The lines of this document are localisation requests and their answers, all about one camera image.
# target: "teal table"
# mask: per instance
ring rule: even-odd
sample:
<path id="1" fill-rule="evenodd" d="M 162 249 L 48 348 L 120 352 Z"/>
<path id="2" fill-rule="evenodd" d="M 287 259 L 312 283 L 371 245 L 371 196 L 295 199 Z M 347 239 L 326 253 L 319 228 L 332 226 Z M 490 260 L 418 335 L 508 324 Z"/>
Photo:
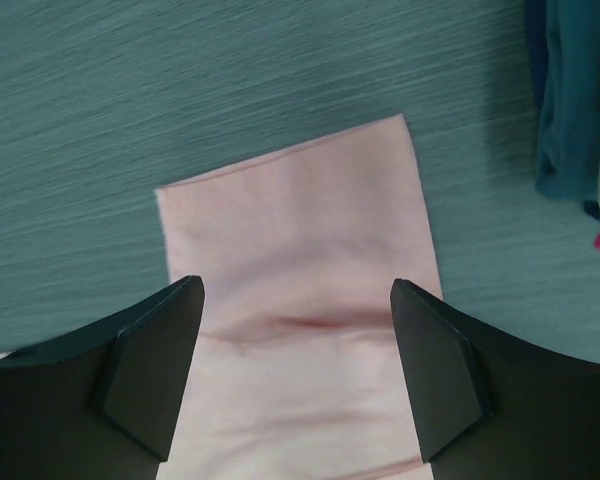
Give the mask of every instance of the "teal table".
<path id="1" fill-rule="evenodd" d="M 521 9 L 0 0 L 0 351 L 167 283 L 155 187 L 404 112 L 446 300 L 600 361 L 599 226 L 533 190 Z"/>

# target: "teal fabric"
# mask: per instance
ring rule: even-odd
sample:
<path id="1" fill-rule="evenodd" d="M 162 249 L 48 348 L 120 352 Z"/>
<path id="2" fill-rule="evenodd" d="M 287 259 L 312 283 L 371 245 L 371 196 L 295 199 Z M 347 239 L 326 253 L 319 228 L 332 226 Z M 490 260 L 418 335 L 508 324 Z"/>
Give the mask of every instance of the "teal fabric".
<path id="1" fill-rule="evenodd" d="M 529 49 L 531 83 L 538 110 L 544 103 L 549 71 L 549 49 L 547 48 L 547 0 L 524 0 L 524 23 Z"/>
<path id="2" fill-rule="evenodd" d="M 167 283 L 155 187 L 404 112 L 446 300 L 600 361 L 599 227 L 534 191 L 522 3 L 0 0 L 0 350 Z"/>
<path id="3" fill-rule="evenodd" d="M 600 0 L 548 0 L 547 44 L 536 185 L 549 198 L 597 201 Z"/>

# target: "textured surface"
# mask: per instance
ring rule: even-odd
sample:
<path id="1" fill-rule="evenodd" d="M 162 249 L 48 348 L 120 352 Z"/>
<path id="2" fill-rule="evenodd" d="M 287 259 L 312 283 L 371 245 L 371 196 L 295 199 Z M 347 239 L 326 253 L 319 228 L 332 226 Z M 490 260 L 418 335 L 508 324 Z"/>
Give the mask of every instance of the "textured surface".
<path id="1" fill-rule="evenodd" d="M 0 0 L 0 350 L 167 282 L 154 187 L 404 112 L 445 299 L 600 361 L 599 226 L 533 191 L 521 3 Z"/>
<path id="2" fill-rule="evenodd" d="M 169 277 L 195 271 L 205 287 L 158 478 L 432 480 L 387 301 L 401 275 L 441 294 L 402 116 L 157 197 Z"/>

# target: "pink towel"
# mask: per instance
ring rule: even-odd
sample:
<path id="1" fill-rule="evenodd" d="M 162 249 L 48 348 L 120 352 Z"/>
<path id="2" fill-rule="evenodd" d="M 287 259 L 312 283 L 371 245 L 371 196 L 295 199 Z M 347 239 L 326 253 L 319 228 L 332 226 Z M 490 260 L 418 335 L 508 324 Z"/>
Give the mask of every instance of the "pink towel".
<path id="1" fill-rule="evenodd" d="M 171 280 L 206 301 L 162 480 L 430 480 L 391 322 L 441 296 L 402 116 L 157 191 Z"/>

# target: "clothing pile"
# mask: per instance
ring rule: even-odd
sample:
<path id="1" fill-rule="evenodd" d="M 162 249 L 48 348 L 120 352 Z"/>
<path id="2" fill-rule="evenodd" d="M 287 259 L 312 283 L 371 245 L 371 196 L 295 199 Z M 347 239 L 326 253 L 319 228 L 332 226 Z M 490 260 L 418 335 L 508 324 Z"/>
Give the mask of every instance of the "clothing pile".
<path id="1" fill-rule="evenodd" d="M 536 188 L 600 220 L 600 0 L 526 0 L 525 23 L 540 111 Z"/>

